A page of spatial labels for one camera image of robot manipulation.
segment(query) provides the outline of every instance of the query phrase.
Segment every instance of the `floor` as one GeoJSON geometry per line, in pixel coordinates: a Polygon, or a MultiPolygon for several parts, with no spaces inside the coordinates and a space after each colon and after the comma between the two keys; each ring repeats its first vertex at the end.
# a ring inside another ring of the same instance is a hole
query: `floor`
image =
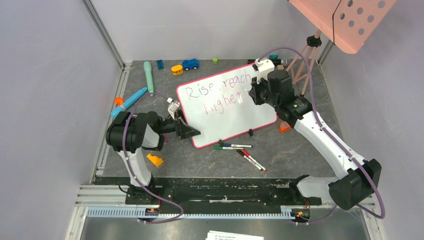
{"type": "MultiPolygon", "coordinates": [[[[163,63],[165,68],[158,70],[156,61],[151,61],[154,90],[157,93],[176,98],[178,85],[243,66],[247,64],[247,60],[220,59],[216,65],[211,60],[200,60],[199,69],[184,71],[183,74],[177,76],[171,74],[171,67],[181,64],[180,60],[165,60],[163,63]]],[[[316,65],[312,70],[312,75],[316,108],[328,126],[336,134],[339,134],[330,97],[320,69],[316,65]]],[[[124,99],[146,85],[143,61],[133,62],[126,83],[124,99]]],[[[300,94],[302,87],[303,81],[295,86],[297,94],[300,94]]],[[[306,91],[305,97],[310,99],[309,90],[306,91]]],[[[165,118],[168,116],[167,106],[168,103],[161,97],[148,97],[140,102],[138,111],[155,111],[159,116],[165,118]]],[[[259,171],[235,151],[214,150],[213,146],[197,149],[190,139],[179,140],[173,133],[166,135],[169,142],[165,143],[162,151],[151,152],[152,155],[163,158],[164,163],[160,167],[156,167],[147,160],[146,164],[155,177],[297,178],[305,174],[314,177],[334,176],[329,164],[302,135],[293,129],[279,133],[280,122],[279,120],[272,125],[255,130],[253,137],[243,134],[231,139],[231,143],[254,145],[255,147],[249,152],[258,162],[268,168],[268,172],[259,171]]],[[[123,160],[112,148],[109,149],[103,175],[105,177],[128,176],[123,160]]]]}
{"type": "MultiPolygon", "coordinates": [[[[313,209],[311,220],[328,214],[328,209],[313,209]]],[[[182,219],[164,224],[144,225],[133,218],[88,217],[82,240],[203,240],[209,231],[248,234],[266,240],[370,240],[359,209],[335,214],[318,224],[297,226],[289,220],[271,219],[182,219]]]]}

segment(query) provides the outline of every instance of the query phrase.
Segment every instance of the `teal object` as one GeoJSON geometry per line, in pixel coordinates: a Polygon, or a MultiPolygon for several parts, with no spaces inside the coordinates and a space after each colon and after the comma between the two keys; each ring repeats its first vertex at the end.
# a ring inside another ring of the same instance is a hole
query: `teal object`
{"type": "Polygon", "coordinates": [[[133,105],[137,100],[139,100],[145,93],[147,92],[147,87],[143,87],[138,90],[134,95],[130,96],[126,101],[122,103],[122,105],[117,106],[110,115],[113,118],[116,118],[120,112],[126,111],[133,105]]]}
{"type": "Polygon", "coordinates": [[[155,88],[153,86],[152,65],[150,64],[150,62],[145,61],[143,64],[143,69],[146,74],[147,90],[149,93],[153,93],[155,91],[155,88]]]}

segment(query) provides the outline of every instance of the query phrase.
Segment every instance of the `whiteboard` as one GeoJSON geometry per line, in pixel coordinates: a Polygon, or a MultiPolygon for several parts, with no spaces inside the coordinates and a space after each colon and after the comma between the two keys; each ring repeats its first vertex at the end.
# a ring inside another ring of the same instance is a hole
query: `whiteboard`
{"type": "Polygon", "coordinates": [[[185,120],[201,132],[192,138],[196,148],[277,121],[274,108],[268,104],[255,105],[249,96],[252,78],[257,75],[252,64],[248,64],[176,88],[185,120]]]}

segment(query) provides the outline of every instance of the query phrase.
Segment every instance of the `blue tube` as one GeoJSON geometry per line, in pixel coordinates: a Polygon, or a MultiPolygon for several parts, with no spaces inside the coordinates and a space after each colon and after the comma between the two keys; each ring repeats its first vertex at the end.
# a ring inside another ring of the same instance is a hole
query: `blue tube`
{"type": "Polygon", "coordinates": [[[117,115],[120,112],[123,112],[127,109],[129,109],[131,107],[131,105],[133,105],[138,99],[140,99],[145,92],[147,92],[147,87],[143,87],[142,89],[138,90],[136,93],[134,93],[134,95],[130,96],[126,101],[124,101],[122,103],[122,105],[117,106],[111,113],[110,115],[113,118],[116,118],[117,115]]]}

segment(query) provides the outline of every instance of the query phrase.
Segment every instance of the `yellow toy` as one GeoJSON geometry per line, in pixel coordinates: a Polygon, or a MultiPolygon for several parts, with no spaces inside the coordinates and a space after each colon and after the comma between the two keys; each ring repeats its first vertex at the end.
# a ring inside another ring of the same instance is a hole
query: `yellow toy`
{"type": "Polygon", "coordinates": [[[184,70],[182,65],[176,65],[171,68],[171,71],[173,75],[178,75],[182,74],[184,70]]]}
{"type": "Polygon", "coordinates": [[[153,156],[152,154],[147,154],[147,158],[152,162],[156,167],[159,168],[159,166],[164,162],[162,158],[158,156],[153,156]]]}

